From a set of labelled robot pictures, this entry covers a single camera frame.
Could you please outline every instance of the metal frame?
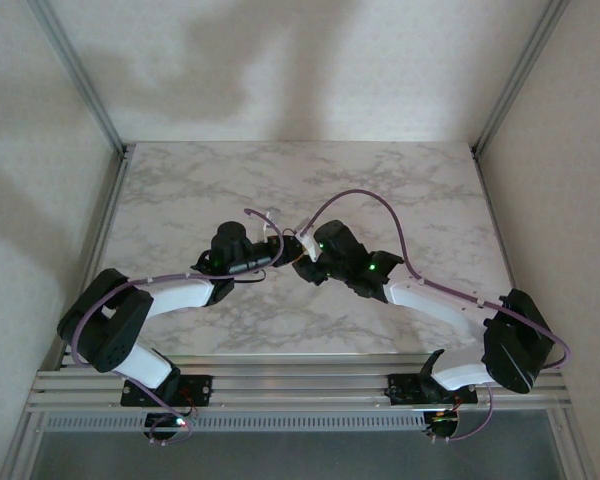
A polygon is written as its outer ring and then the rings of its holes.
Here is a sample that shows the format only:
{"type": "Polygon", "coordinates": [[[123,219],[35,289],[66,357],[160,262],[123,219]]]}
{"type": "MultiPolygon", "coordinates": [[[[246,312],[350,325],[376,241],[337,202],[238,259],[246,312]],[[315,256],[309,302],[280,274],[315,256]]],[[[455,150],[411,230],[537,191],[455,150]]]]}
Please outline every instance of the metal frame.
{"type": "Polygon", "coordinates": [[[507,276],[509,277],[509,283],[513,287],[517,287],[518,284],[516,282],[515,275],[513,274],[513,268],[511,266],[511,259],[509,258],[509,254],[507,253],[507,249],[504,244],[504,239],[502,237],[502,231],[500,230],[500,224],[498,223],[498,219],[496,218],[495,210],[493,208],[493,202],[491,200],[491,195],[489,195],[489,189],[487,188],[487,182],[484,180],[484,174],[482,173],[482,167],[478,162],[478,159],[473,156],[473,165],[476,169],[476,175],[478,175],[478,180],[480,181],[480,187],[482,188],[482,194],[484,195],[485,201],[487,202],[487,210],[489,211],[489,217],[491,217],[491,223],[493,224],[493,228],[496,232],[496,240],[498,241],[498,247],[500,248],[500,254],[504,260],[505,268],[507,269],[507,276]]]}
{"type": "MultiPolygon", "coordinates": [[[[132,150],[127,151],[127,147],[122,143],[85,68],[48,2],[27,0],[27,3],[112,148],[121,158],[105,215],[85,270],[82,284],[84,287],[93,279],[100,266],[132,150]]],[[[478,175],[513,284],[515,281],[493,216],[488,192],[484,186],[479,159],[502,124],[568,3],[568,0],[548,1],[478,141],[472,148],[478,175]]],[[[112,375],[99,374],[91,369],[75,368],[65,349],[64,342],[56,341],[43,368],[38,372],[0,478],[29,477],[45,431],[58,431],[62,428],[69,428],[71,431],[141,430],[146,413],[159,411],[156,408],[120,407],[122,380],[112,375]]],[[[236,431],[231,430],[232,428],[247,428],[253,431],[270,425],[266,422],[272,417],[282,419],[280,425],[285,430],[295,428],[298,418],[304,419],[302,421],[305,422],[307,419],[317,421],[317,426],[314,423],[310,428],[314,431],[315,428],[321,428],[320,422],[323,422],[322,428],[338,430],[349,428],[351,424],[347,422],[362,422],[354,427],[364,429],[365,418],[368,423],[366,428],[411,429],[414,427],[413,423],[416,428],[421,428],[418,420],[421,418],[421,413],[426,410],[437,410],[439,407],[429,405],[391,407],[382,390],[385,387],[387,374],[417,372],[425,359],[426,355],[402,354],[227,355],[172,358],[185,374],[214,375],[211,403],[205,408],[205,417],[210,420],[204,427],[214,431],[222,431],[223,428],[224,431],[236,431]],[[251,422],[253,418],[261,420],[254,421],[253,425],[248,423],[247,426],[247,422],[251,422]]],[[[486,391],[478,388],[478,396],[478,405],[463,408],[486,409],[488,398],[486,391]]],[[[542,373],[536,388],[528,395],[517,395],[503,388],[495,388],[494,402],[496,410],[546,409],[567,479],[595,478],[570,408],[568,392],[559,372],[542,373]]]]}
{"type": "MultiPolygon", "coordinates": [[[[80,291],[84,290],[88,283],[95,277],[100,266],[133,151],[133,147],[127,147],[125,153],[120,157],[102,221],[98,225],[97,234],[82,275],[80,291]]],[[[59,368],[65,355],[66,347],[66,343],[56,337],[40,367],[40,371],[53,371],[59,368]]],[[[44,432],[47,421],[48,413],[31,412],[25,406],[25,410],[20,417],[13,440],[5,456],[5,461],[0,472],[0,479],[29,478],[38,454],[38,448],[40,447],[41,434],[44,432]]]]}
{"type": "Polygon", "coordinates": [[[540,57],[540,53],[542,53],[567,5],[569,5],[569,0],[549,0],[547,3],[529,40],[527,40],[520,58],[518,58],[513,67],[502,93],[500,93],[495,106],[491,110],[491,114],[478,137],[478,141],[472,148],[476,161],[479,161],[480,157],[486,152],[489,144],[498,132],[500,125],[502,125],[518,93],[520,93],[522,85],[527,80],[538,57],[540,57]]]}
{"type": "Polygon", "coordinates": [[[69,37],[67,37],[49,2],[46,0],[27,0],[27,3],[51,43],[51,47],[56,52],[56,55],[58,55],[73,84],[82,96],[84,103],[91,110],[91,113],[93,113],[94,119],[100,126],[102,133],[107,137],[113,150],[122,156],[124,153],[124,144],[120,139],[120,135],[118,135],[118,131],[114,127],[111,118],[109,118],[109,114],[104,108],[96,89],[93,87],[86,69],[82,65],[78,54],[71,45],[69,37]]]}

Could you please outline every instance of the white marble table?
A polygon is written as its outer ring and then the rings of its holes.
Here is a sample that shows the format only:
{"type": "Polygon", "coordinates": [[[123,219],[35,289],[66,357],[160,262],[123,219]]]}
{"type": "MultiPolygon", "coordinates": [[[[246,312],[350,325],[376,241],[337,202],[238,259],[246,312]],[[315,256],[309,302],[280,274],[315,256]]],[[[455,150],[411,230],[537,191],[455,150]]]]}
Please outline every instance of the white marble table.
{"type": "MultiPolygon", "coordinates": [[[[103,267],[132,278],[185,271],[217,226],[244,207],[282,211],[294,227],[333,194],[372,190],[396,209],[426,276],[497,298],[510,283],[469,148],[463,143],[141,143],[131,159],[103,267]]],[[[384,207],[341,199],[338,218],[369,250],[399,254],[384,207]]],[[[236,285],[220,304],[152,319],[145,344],[164,354],[420,353],[473,342],[423,314],[357,297],[336,281],[305,283],[290,266],[236,285]]]]}

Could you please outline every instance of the marble pattern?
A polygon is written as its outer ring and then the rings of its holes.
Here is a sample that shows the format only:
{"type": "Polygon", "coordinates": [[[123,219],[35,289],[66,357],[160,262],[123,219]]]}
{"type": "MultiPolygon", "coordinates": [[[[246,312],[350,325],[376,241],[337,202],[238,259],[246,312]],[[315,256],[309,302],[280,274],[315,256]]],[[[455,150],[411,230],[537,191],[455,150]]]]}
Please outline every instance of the marble pattern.
{"type": "MultiPolygon", "coordinates": [[[[425,275],[496,298],[510,288],[466,144],[390,142],[141,143],[131,160],[103,266],[130,277],[184,271],[217,226],[242,209],[282,212],[295,227],[333,194],[366,188],[396,209],[425,275]]],[[[399,253],[384,207],[364,196],[332,205],[369,250],[399,253]]],[[[469,345],[446,324],[357,297],[342,283],[305,283],[290,267],[237,285],[220,304],[147,322],[143,341],[165,354],[423,352],[469,345]]]]}

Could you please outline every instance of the vent grille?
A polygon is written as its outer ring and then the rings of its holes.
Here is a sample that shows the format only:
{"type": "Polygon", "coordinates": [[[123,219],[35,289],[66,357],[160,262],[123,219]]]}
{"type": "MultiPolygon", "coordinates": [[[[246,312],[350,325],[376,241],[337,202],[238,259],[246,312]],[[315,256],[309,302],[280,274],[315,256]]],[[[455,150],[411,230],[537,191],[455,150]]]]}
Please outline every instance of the vent grille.
{"type": "MultiPolygon", "coordinates": [[[[137,432],[145,414],[56,413],[48,432],[137,432]]],[[[198,432],[347,432],[422,430],[422,412],[386,413],[202,413],[192,423],[198,432]]],[[[173,430],[158,428],[158,431],[173,430]]]]}

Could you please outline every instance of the white arm segment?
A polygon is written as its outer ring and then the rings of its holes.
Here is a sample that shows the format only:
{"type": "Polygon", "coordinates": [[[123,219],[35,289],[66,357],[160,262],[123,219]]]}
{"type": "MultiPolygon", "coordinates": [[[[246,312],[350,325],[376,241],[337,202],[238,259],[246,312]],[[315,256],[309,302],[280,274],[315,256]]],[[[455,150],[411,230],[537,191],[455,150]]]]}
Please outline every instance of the white arm segment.
{"type": "Polygon", "coordinates": [[[433,365],[432,377],[449,391],[465,385],[493,382],[481,358],[484,355],[485,310],[419,284],[406,268],[396,266],[384,286],[389,303],[424,312],[478,340],[478,346],[443,353],[433,365]]]}
{"type": "Polygon", "coordinates": [[[136,342],[131,353],[116,367],[115,371],[154,389],[158,388],[171,373],[171,365],[153,350],[136,342]]]}
{"type": "Polygon", "coordinates": [[[209,280],[187,280],[172,286],[148,285],[142,287],[153,297],[147,318],[161,313],[189,307],[204,307],[213,293],[209,280]]]}
{"type": "MultiPolygon", "coordinates": [[[[213,284],[208,280],[189,280],[172,286],[149,285],[143,287],[153,297],[153,303],[147,318],[161,313],[187,307],[204,307],[211,294],[213,284]]],[[[138,380],[147,387],[158,388],[171,373],[171,365],[153,350],[149,350],[137,342],[131,353],[116,367],[115,371],[138,380]]]]}

